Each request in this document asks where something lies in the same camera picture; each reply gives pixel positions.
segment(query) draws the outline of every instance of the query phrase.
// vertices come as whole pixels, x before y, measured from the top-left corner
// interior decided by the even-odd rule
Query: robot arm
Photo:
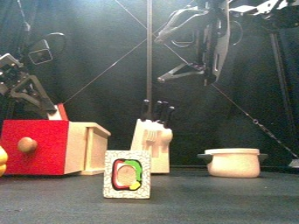
[[[181,34],[194,31],[197,33],[198,61],[185,64],[191,69],[190,72],[175,74],[174,72],[183,67],[179,65],[158,78],[161,82],[193,74],[203,74],[207,83],[213,83],[219,78],[230,44],[229,11],[227,0],[209,0],[206,8],[198,6],[182,9],[171,15],[155,43],[165,44],[167,40],[175,40]]]
[[[10,53],[0,57],[0,94],[26,100],[50,114],[57,111],[37,76],[26,72],[23,63]]]

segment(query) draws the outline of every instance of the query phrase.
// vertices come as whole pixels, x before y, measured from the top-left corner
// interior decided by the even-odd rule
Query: wooden box
[[[6,120],[2,145],[8,154],[6,174],[63,175],[105,171],[110,133],[94,122]],[[19,150],[25,137],[37,142],[29,152]]]

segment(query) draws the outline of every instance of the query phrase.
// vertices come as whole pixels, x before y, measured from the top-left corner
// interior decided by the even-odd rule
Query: black curtain
[[[113,136],[110,150],[129,150],[137,118],[146,98],[146,0],[23,0],[23,11],[33,25],[30,41],[61,32],[67,46],[53,62],[30,66],[54,103],[65,103],[70,120],[95,122]],[[191,1],[154,1],[154,30],[167,22],[171,13]],[[18,1],[0,2],[0,54],[19,57],[25,38],[25,21]],[[298,29],[283,38],[290,93],[298,116]],[[59,51],[61,41],[51,41]],[[173,48],[189,61],[195,49]],[[265,124],[290,147],[295,147],[287,128],[287,116],[269,34],[247,33],[229,48],[229,57],[217,86],[205,87],[201,76],[166,82],[157,78],[182,63],[163,45],[154,44],[154,101],[169,101],[173,115],[173,165],[203,165],[197,154],[211,148],[255,147],[270,155],[266,165],[287,165],[291,155],[253,123]],[[25,118],[17,105],[14,118]],[[6,107],[2,120],[6,119]]]

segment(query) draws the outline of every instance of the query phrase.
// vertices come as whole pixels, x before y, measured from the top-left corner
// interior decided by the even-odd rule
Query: white pot
[[[258,149],[233,148],[206,150],[198,158],[205,159],[213,176],[255,178],[261,173],[259,163],[267,158],[267,154],[259,154]]]

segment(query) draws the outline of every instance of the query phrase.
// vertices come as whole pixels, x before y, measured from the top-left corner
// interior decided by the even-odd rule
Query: metal rod
[[[270,33],[271,45],[273,45],[274,56],[275,56],[277,74],[278,74],[278,79],[279,79],[279,83],[281,83],[281,90],[282,90],[283,103],[285,103],[287,127],[289,127],[289,131],[290,131],[290,136],[294,141],[294,146],[297,148],[299,146],[299,144],[298,144],[298,138],[297,138],[295,118],[294,118],[291,100],[290,100],[289,91],[287,91],[286,67],[285,67],[285,62],[283,62],[282,47],[281,47],[278,35],[279,34],[277,32]]]
[[[146,82],[146,98],[150,101],[149,105],[149,117],[153,111],[153,50],[154,50],[154,3],[153,0],[147,0],[147,82]]]

